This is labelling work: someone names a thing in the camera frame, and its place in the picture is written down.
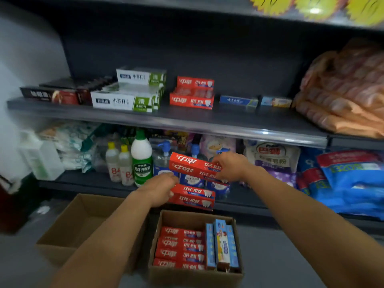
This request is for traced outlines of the person's right hand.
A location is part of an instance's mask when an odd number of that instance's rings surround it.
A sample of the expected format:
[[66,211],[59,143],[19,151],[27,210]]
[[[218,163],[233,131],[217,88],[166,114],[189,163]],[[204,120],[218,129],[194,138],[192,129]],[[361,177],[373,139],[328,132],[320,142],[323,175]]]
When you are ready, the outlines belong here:
[[221,172],[216,174],[218,180],[226,180],[228,182],[248,182],[251,175],[255,175],[257,173],[256,166],[250,164],[244,155],[240,155],[235,152],[231,152],[231,158],[227,163],[216,164],[220,164],[222,166]]

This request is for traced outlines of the person's left hand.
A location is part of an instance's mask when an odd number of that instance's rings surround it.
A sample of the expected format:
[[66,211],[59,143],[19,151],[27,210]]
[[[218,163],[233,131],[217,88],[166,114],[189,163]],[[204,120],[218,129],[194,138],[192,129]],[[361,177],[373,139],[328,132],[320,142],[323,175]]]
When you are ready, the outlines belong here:
[[166,203],[162,201],[162,174],[156,175],[153,178],[147,180],[141,187],[137,189],[137,191],[152,208],[159,207]]

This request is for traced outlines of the red toothpaste box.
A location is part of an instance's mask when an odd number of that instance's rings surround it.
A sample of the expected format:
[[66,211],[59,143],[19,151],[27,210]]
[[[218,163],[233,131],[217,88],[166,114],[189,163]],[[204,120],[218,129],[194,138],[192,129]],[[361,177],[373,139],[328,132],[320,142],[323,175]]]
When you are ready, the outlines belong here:
[[201,79],[194,77],[185,77],[178,76],[177,77],[177,87],[185,87],[185,88],[207,88],[213,89],[215,81],[213,79]]
[[215,95],[211,89],[176,87],[169,98],[170,105],[211,110]]
[[162,227],[160,236],[161,237],[183,237],[183,238],[193,238],[193,239],[203,239],[205,233],[201,231],[175,228],[175,227]]
[[205,255],[203,253],[176,250],[171,248],[157,248],[154,257],[163,260],[205,263]]
[[197,187],[176,184],[168,203],[212,211],[215,204],[215,192]]
[[155,258],[153,261],[153,266],[163,266],[168,268],[186,269],[186,270],[206,270],[205,265],[201,263],[190,262],[190,261],[167,260],[167,259],[161,259],[161,258]]
[[157,241],[157,248],[169,248],[173,250],[202,253],[205,251],[205,241],[194,238],[163,236]]
[[216,177],[216,174],[222,170],[220,164],[206,162],[183,154],[171,154],[169,169],[180,174],[189,175],[209,182],[221,182]]

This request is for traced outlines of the person's right forearm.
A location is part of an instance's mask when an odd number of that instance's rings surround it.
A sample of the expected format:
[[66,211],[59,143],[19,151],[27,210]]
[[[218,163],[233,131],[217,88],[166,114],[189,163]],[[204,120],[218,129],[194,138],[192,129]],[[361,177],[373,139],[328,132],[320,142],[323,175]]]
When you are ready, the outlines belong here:
[[261,167],[244,180],[328,288],[384,288],[384,247],[366,232]]

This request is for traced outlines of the person's left forearm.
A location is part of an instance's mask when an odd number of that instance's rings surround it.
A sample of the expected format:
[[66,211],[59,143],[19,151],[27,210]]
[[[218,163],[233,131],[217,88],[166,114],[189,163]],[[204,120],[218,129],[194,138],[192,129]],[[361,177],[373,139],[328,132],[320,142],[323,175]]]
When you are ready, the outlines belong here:
[[60,268],[50,288],[118,288],[151,206],[147,190],[132,192]]

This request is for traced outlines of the pink printed packet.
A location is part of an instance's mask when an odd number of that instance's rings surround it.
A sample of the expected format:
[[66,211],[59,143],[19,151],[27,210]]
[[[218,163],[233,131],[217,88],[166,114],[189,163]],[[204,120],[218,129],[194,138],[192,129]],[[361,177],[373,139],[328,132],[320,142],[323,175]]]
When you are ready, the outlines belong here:
[[205,161],[211,162],[218,152],[236,151],[236,139],[224,136],[202,135],[200,155]]

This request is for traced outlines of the blue and white tub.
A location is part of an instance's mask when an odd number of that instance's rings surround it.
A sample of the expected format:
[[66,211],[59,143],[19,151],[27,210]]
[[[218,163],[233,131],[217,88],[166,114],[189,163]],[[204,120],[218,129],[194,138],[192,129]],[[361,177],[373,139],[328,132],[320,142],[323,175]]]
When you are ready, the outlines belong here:
[[209,191],[215,192],[216,198],[226,198],[230,194],[230,185],[207,181],[205,188]]
[[181,174],[181,173],[179,174],[179,183],[181,185],[186,185],[193,188],[204,189],[206,187],[205,180],[198,177],[191,176],[191,175]]

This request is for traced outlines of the white bottle with green cap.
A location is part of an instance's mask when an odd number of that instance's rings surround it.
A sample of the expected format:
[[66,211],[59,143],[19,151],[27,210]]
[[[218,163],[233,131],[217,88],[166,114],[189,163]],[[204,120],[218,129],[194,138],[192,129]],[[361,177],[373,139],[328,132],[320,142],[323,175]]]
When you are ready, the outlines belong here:
[[131,145],[132,169],[134,183],[141,187],[153,177],[152,146],[143,129],[137,128]]

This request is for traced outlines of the dark metal shelf unit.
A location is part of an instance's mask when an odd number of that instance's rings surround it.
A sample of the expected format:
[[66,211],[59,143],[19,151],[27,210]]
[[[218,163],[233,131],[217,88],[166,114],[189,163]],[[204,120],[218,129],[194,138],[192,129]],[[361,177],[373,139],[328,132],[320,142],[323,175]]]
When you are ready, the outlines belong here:
[[[306,67],[328,45],[346,41],[345,30],[317,25],[86,1],[11,0],[44,16],[59,34],[73,77],[105,76],[118,66],[167,70],[177,76],[213,78],[219,94],[293,96]],[[60,106],[18,97],[13,114],[171,128],[200,134],[260,139],[308,147],[378,147],[384,140],[330,134],[294,110],[260,106],[255,112],[169,105],[151,114]]]

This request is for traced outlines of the small bottle with yellow cap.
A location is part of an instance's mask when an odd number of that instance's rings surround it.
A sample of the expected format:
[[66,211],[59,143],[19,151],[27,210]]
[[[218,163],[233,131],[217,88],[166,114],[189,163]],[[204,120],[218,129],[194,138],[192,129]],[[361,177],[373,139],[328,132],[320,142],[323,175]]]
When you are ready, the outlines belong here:
[[124,186],[133,186],[134,174],[132,169],[132,155],[126,144],[121,145],[121,152],[118,156],[118,164],[121,173],[121,183]]
[[105,154],[105,160],[108,167],[109,177],[112,182],[121,182],[121,172],[119,168],[120,151],[116,148],[113,141],[108,142],[108,149]]

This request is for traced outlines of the white detergent powder bag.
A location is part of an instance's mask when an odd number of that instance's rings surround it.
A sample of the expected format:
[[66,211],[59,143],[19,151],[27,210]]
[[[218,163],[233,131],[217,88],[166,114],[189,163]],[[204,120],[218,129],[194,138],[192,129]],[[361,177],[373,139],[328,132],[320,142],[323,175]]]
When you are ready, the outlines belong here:
[[243,143],[243,154],[251,164],[260,166],[273,175],[296,174],[301,152],[299,147],[258,140],[244,140]]

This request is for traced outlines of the dark blue toothpaste box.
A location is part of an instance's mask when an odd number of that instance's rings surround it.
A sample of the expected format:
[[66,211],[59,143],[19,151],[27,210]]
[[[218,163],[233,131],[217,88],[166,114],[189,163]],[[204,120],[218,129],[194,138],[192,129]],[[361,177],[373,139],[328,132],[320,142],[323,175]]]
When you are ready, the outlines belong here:
[[245,109],[256,109],[259,105],[259,100],[257,98],[243,98],[237,96],[221,95],[219,104],[231,107],[242,107]]

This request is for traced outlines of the purple packet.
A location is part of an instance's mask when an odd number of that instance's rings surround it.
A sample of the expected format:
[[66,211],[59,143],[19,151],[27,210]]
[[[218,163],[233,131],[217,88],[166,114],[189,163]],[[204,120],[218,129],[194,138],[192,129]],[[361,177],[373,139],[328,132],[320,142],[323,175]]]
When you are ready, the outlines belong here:
[[290,168],[283,168],[283,169],[273,169],[273,168],[267,168],[262,167],[262,169],[266,170],[271,176],[274,178],[290,185],[293,188],[297,188],[297,172],[292,172]]

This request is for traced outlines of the light blue toothpaste box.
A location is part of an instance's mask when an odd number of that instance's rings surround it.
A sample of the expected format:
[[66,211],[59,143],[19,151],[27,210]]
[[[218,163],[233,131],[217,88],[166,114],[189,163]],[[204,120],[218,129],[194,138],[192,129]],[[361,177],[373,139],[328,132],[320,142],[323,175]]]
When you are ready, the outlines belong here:
[[286,97],[263,96],[260,102],[261,106],[271,106],[280,108],[290,108],[292,99]]

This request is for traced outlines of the white and yellow toothpaste box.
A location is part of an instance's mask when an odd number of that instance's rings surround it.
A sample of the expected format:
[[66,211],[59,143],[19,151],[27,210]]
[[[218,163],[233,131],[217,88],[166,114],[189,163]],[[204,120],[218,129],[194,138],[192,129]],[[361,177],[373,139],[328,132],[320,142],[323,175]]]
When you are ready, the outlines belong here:
[[214,222],[215,258],[218,271],[229,272],[230,252],[228,247],[227,225],[224,220],[215,219]]

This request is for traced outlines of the cardboard box with toothpaste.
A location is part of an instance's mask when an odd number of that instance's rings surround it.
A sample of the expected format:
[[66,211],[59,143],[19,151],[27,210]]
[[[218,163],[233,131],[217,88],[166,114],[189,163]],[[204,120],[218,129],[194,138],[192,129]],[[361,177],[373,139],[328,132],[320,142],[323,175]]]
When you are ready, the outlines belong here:
[[[207,270],[206,262],[201,263],[205,265],[206,270],[186,270],[153,266],[153,261],[155,259],[154,256],[157,249],[157,241],[161,237],[160,232],[162,227],[183,228],[205,233],[206,223],[214,225],[215,219],[224,220],[226,224],[233,227],[240,265],[238,272]],[[150,282],[158,287],[185,286],[188,288],[240,288],[244,278],[244,265],[242,262],[236,220],[232,217],[224,217],[220,215],[162,210],[156,226],[154,239],[152,241],[148,269]]]

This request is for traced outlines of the white and green toothpaste box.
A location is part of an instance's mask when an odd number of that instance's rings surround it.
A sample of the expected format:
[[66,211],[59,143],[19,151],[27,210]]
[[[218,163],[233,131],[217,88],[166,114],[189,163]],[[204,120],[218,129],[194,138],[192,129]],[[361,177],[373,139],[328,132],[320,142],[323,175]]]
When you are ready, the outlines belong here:
[[145,67],[118,67],[116,69],[119,83],[129,83],[142,86],[164,87],[167,80],[166,69]]
[[94,108],[153,112],[159,109],[164,87],[113,83],[90,93]]

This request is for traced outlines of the pile of white wipe packets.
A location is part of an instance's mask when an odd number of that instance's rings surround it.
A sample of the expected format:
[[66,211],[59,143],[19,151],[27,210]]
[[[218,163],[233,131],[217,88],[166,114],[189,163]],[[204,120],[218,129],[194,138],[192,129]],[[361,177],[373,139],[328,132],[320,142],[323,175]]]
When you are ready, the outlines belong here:
[[86,173],[92,168],[94,139],[100,127],[97,122],[62,120],[40,131],[38,136],[54,143],[65,170]]

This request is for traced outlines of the empty cardboard box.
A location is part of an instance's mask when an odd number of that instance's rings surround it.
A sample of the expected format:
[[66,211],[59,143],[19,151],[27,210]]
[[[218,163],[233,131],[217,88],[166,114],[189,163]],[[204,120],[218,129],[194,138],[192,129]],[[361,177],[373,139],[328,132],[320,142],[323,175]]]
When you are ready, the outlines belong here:
[[53,266],[62,266],[123,201],[102,195],[76,195],[36,242],[37,249]]

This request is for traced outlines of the pile of blue detergent bags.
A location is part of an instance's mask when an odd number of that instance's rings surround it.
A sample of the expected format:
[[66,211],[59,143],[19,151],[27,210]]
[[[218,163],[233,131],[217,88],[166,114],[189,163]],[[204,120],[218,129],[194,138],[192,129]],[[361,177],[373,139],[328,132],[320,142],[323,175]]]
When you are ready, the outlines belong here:
[[384,222],[384,151],[302,147],[297,187],[336,213]]

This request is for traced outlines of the white plastic container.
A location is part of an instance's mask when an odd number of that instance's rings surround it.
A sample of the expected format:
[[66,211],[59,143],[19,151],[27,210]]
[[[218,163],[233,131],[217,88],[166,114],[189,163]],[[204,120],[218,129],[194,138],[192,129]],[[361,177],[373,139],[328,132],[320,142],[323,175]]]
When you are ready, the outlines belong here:
[[18,148],[37,180],[55,181],[65,171],[55,145],[30,129],[20,131]]

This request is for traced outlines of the black toothpaste box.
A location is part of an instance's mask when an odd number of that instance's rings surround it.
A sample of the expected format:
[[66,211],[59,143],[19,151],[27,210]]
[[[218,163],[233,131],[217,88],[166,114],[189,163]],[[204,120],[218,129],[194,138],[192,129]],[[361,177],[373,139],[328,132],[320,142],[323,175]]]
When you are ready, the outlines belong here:
[[75,90],[79,95],[79,99],[81,100],[80,104],[92,106],[93,103],[91,92],[102,90],[104,86],[108,86],[114,82],[117,82],[117,78],[112,76],[97,78],[64,77],[57,80],[41,83],[39,86]]
[[82,99],[80,95],[72,89],[62,89],[57,87],[25,86],[20,87],[24,98],[37,101],[52,102],[55,104],[80,105]]

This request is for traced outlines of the stack of orange packets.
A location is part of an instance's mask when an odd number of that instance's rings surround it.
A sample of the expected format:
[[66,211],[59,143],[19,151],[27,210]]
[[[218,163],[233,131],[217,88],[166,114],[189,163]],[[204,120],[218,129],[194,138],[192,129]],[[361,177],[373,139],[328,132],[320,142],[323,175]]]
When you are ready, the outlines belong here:
[[384,139],[384,43],[353,38],[319,55],[291,107],[329,132]]

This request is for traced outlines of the yellow star price tag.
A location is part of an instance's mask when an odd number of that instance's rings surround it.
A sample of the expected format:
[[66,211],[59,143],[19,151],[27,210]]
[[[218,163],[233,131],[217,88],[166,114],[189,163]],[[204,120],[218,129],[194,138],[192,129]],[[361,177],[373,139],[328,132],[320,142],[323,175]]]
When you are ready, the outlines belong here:
[[349,0],[346,12],[357,25],[375,26],[384,21],[384,0]]
[[295,8],[309,20],[324,21],[340,9],[344,0],[295,0]]
[[295,3],[295,0],[250,0],[258,12],[266,16],[285,14]]

